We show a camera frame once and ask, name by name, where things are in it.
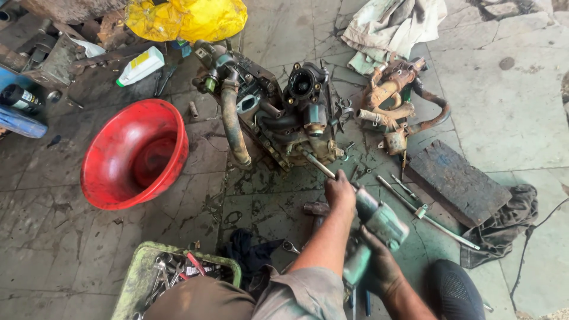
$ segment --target hand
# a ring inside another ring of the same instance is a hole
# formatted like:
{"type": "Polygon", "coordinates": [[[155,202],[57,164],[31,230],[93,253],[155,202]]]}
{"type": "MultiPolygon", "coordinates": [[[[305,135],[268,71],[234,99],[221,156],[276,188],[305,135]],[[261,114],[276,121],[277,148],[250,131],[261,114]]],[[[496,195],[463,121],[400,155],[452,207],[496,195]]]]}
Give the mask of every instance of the hand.
{"type": "Polygon", "coordinates": [[[324,182],[324,195],[328,200],[330,212],[350,212],[352,217],[356,212],[356,193],[344,170],[336,172],[336,180],[326,179],[324,182]]]}
{"type": "Polygon", "coordinates": [[[369,269],[361,283],[370,292],[385,298],[405,282],[405,277],[389,249],[364,225],[360,226],[360,235],[372,250],[369,269]]]}

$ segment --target white plastic bottle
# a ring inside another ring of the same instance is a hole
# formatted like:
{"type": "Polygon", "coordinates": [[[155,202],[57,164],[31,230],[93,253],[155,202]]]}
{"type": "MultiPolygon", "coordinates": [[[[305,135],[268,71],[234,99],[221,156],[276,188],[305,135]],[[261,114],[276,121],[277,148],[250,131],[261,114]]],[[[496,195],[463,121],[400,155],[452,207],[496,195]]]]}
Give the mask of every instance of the white plastic bottle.
{"type": "Polygon", "coordinates": [[[117,79],[117,84],[120,87],[133,84],[163,66],[164,56],[162,53],[156,47],[150,47],[150,49],[129,62],[121,76],[117,79]]]}

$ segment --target red plastic basin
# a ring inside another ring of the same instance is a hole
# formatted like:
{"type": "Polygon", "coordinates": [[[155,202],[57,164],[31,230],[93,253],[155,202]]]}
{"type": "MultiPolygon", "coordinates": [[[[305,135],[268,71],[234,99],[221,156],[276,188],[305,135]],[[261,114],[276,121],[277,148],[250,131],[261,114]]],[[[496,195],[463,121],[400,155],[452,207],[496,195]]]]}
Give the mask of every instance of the red plastic basin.
{"type": "Polygon", "coordinates": [[[81,189],[97,208],[118,210],[156,198],[188,158],[184,120],[160,99],[122,109],[97,133],[83,158],[81,189]]]}

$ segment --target black shoe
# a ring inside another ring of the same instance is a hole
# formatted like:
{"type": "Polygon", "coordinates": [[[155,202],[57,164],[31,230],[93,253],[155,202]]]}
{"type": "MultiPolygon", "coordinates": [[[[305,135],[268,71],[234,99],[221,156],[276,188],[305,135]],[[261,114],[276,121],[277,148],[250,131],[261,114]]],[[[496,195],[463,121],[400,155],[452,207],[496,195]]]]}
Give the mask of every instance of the black shoe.
{"type": "Polygon", "coordinates": [[[431,308],[446,320],[485,320],[480,293],[468,274],[450,260],[437,260],[427,273],[431,308]]]}

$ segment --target radiator hose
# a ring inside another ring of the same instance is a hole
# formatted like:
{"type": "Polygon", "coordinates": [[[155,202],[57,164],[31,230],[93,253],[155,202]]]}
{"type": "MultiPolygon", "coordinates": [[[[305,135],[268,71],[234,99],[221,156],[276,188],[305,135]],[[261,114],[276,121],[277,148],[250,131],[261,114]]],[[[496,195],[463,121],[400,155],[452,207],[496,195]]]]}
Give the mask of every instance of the radiator hose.
{"type": "Polygon", "coordinates": [[[233,68],[230,70],[230,75],[221,84],[221,116],[223,117],[223,128],[225,129],[229,148],[235,156],[235,159],[239,164],[248,166],[251,164],[251,156],[249,156],[249,152],[247,152],[247,147],[245,146],[236,107],[237,91],[239,90],[239,82],[237,81],[238,72],[233,68]]]}

